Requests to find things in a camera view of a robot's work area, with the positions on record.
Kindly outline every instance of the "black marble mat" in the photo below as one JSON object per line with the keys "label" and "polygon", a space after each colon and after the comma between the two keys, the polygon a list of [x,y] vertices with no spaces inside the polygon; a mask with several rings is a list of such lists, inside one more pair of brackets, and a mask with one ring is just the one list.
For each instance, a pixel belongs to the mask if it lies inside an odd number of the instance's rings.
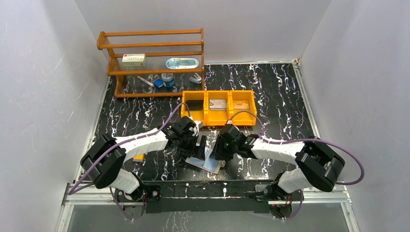
{"label": "black marble mat", "polygon": [[[313,135],[292,64],[206,65],[205,73],[207,90],[252,89],[258,116],[265,124],[269,137],[289,140]],[[186,86],[184,90],[195,89],[195,86],[189,87],[191,84],[188,78],[189,75],[176,77],[176,85]],[[128,81],[123,89],[133,91],[132,89],[136,89],[134,83],[132,80]],[[112,77],[95,138],[104,133],[129,136],[160,126],[181,102],[180,97],[115,99],[115,85],[115,77]],[[179,113],[180,111],[173,120],[180,118]],[[202,134],[210,136],[208,146],[215,142],[217,130],[215,127],[201,130]],[[253,128],[244,127],[244,131],[257,133],[261,131],[261,126],[257,124]],[[130,160],[124,167],[136,172],[142,180],[155,181],[274,179],[279,173],[295,168],[276,160],[235,157],[215,175],[187,164],[171,149],[149,153],[142,164],[135,164]]]}

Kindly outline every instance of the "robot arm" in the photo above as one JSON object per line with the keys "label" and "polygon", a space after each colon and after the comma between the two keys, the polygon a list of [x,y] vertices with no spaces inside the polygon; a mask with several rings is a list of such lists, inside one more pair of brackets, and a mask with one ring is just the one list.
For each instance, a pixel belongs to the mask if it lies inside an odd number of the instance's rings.
{"label": "robot arm", "polygon": [[108,148],[134,138],[134,141],[113,149],[92,169],[88,176],[96,188],[114,187],[124,191],[134,201],[138,201],[144,196],[144,183],[134,173],[122,169],[123,163],[136,155],[150,151],[191,146],[192,141],[195,142],[198,138],[198,131],[201,127],[201,121],[193,121],[185,116],[177,123],[165,126],[161,131],[153,129],[133,136],[116,138],[106,134],[98,138],[83,156],[81,166],[87,170]]}
{"label": "robot arm", "polygon": [[245,136],[236,126],[226,124],[217,137],[211,157],[229,161],[234,154],[245,158],[280,160],[299,167],[281,173],[270,186],[259,191],[264,198],[283,199],[296,190],[310,187],[331,192],[345,165],[343,158],[325,144],[270,144],[259,135]]}

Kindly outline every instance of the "yellow object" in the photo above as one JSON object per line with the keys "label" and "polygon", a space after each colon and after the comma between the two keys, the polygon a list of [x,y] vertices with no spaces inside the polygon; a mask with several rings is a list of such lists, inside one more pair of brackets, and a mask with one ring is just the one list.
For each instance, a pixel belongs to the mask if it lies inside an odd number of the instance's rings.
{"label": "yellow object", "polygon": [[135,156],[134,159],[132,159],[132,160],[134,162],[142,163],[142,162],[144,162],[144,157],[145,157],[145,154],[141,154],[141,155]]}
{"label": "yellow object", "polygon": [[247,100],[233,100],[234,109],[248,110],[249,101]]}
{"label": "yellow object", "polygon": [[[210,110],[210,99],[225,99],[226,110]],[[203,100],[204,106],[201,111],[191,111],[193,120],[203,122],[204,126],[223,126],[234,115],[234,113],[243,109],[234,109],[234,101],[247,103],[249,105],[248,111],[255,115],[257,114],[255,98],[252,90],[207,90],[207,91],[183,91],[182,102],[187,100]],[[188,116],[186,107],[181,107],[181,117]],[[240,113],[232,121],[236,126],[254,126],[256,119],[248,113]]]}

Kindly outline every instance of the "orange wooden rack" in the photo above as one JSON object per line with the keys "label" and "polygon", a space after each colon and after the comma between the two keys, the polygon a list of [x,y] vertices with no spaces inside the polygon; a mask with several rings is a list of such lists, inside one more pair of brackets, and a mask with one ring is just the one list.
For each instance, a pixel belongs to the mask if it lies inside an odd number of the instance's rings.
{"label": "orange wooden rack", "polygon": [[[179,38],[178,35],[199,34],[198,40]],[[138,38],[150,36],[159,42],[149,42],[143,40],[142,43],[136,43]],[[146,47],[176,47],[191,46],[198,47],[198,51],[178,51],[178,52],[150,52],[145,53],[146,65],[142,67],[125,67],[122,64],[122,56],[128,53],[115,53],[115,49],[124,50]],[[160,30],[160,31],[132,31],[132,32],[104,32],[100,33],[97,41],[99,50],[107,49],[109,61],[107,66],[107,75],[117,77],[117,86],[115,90],[116,98],[126,97],[168,97],[182,96],[182,92],[162,92],[162,93],[121,93],[121,87],[125,75],[139,74],[160,74],[160,73],[202,73],[202,90],[205,89],[205,69],[204,69],[204,29],[198,30]],[[195,69],[168,69],[165,66],[166,61],[172,57],[195,58],[199,61],[199,66]]]}

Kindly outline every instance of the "shelf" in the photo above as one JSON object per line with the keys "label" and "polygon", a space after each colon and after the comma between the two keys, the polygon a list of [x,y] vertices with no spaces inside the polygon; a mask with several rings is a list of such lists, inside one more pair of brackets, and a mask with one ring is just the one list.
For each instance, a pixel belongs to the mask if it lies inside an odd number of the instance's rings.
{"label": "shelf", "polygon": [[[149,47],[158,47],[157,52],[148,52]],[[186,47],[185,50],[165,52],[167,49],[161,47]],[[126,75],[145,75],[160,73],[201,73],[202,90],[205,89],[205,68],[204,68],[204,29],[196,30],[159,30],[159,31],[130,31],[130,32],[109,32],[102,31],[97,40],[99,50],[107,49],[109,60],[107,65],[107,75],[117,77],[116,98],[125,97],[164,97],[182,96],[181,92],[174,90],[158,91],[149,90],[143,93],[124,93],[122,86]],[[145,48],[140,52],[135,49]],[[145,53],[145,66],[126,67],[122,63],[124,54]],[[165,65],[170,58],[194,58],[199,65],[195,69],[168,69]]]}
{"label": "shelf", "polygon": [[[189,77],[193,73],[175,73],[174,88],[155,88],[144,83],[137,78],[136,75],[126,75],[122,81],[121,91],[119,97],[150,97],[151,94],[156,94],[157,97],[172,97],[172,96],[182,96],[182,91],[195,91],[202,90],[202,85],[195,84],[189,81]],[[140,75],[142,78],[149,82],[159,78],[159,75]]]}
{"label": "shelf", "polygon": [[175,56],[146,56],[146,65],[137,67],[125,67],[121,57],[110,58],[108,75],[132,75],[132,74],[155,74],[155,73],[202,73],[202,56],[179,56],[197,59],[199,65],[195,69],[168,69],[166,61]]}

